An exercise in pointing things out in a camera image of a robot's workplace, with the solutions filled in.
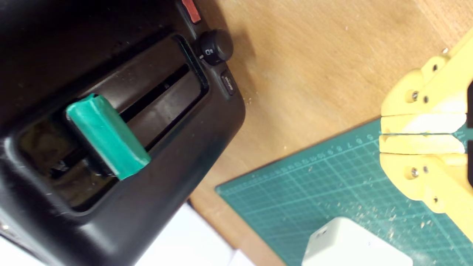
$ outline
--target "grid lines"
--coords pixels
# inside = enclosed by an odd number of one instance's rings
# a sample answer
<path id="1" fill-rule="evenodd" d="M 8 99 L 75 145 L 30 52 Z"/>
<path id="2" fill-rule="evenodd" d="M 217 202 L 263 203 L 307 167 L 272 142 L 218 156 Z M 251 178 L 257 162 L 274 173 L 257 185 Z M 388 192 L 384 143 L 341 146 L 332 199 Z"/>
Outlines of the grid lines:
<path id="1" fill-rule="evenodd" d="M 338 216 L 403 251 L 415 266 L 473 265 L 472 243 L 448 216 L 408 199 L 386 177 L 379 128 L 378 119 L 216 191 L 289 266 L 301 265 L 310 235 Z M 454 135 L 473 137 L 465 127 Z"/>

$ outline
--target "yellow clamp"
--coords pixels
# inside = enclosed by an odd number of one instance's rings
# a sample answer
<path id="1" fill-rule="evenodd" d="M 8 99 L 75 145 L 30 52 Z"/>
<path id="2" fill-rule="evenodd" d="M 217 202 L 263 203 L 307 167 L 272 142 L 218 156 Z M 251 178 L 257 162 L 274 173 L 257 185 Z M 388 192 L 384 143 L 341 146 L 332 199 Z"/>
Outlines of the yellow clamp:
<path id="1" fill-rule="evenodd" d="M 432 57 L 394 86 L 381 107 L 379 137 L 381 167 L 391 182 L 408 198 L 446 213 L 471 241 L 468 157 L 450 133 L 466 122 L 472 64 L 473 29 L 455 48 Z"/>

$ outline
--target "small black button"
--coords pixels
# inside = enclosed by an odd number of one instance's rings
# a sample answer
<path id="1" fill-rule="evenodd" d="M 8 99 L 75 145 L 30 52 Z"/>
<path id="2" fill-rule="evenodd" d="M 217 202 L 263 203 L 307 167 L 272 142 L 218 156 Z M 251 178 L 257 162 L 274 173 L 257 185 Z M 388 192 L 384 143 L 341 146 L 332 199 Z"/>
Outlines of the small black button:
<path id="1" fill-rule="evenodd" d="M 228 94 L 233 95 L 238 87 L 230 71 L 223 71 L 223 73 L 220 75 L 220 78 L 222 79 L 223 85 L 225 85 Z"/>

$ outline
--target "red button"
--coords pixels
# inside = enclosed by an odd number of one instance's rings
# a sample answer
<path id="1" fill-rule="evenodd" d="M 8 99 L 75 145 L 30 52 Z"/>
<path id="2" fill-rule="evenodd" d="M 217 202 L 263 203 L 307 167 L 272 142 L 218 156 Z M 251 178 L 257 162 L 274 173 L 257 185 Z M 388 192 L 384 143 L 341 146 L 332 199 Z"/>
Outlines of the red button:
<path id="1" fill-rule="evenodd" d="M 201 20 L 201 16 L 195 7 L 193 0 L 182 0 L 182 4 L 185 6 L 187 13 L 191 17 L 191 20 L 194 24 L 197 24 Z"/>

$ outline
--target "black toaster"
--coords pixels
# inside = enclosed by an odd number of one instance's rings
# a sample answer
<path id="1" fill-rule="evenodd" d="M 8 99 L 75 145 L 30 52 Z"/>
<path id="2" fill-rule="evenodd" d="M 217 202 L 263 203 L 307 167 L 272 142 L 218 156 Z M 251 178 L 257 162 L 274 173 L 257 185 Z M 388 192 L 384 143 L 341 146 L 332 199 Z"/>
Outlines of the black toaster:
<path id="1" fill-rule="evenodd" d="M 48 265 L 134 264 L 243 123 L 230 36 L 192 0 L 0 0 L 0 36 L 0 234 Z M 126 179 L 68 122 L 90 95 L 150 157 Z"/>

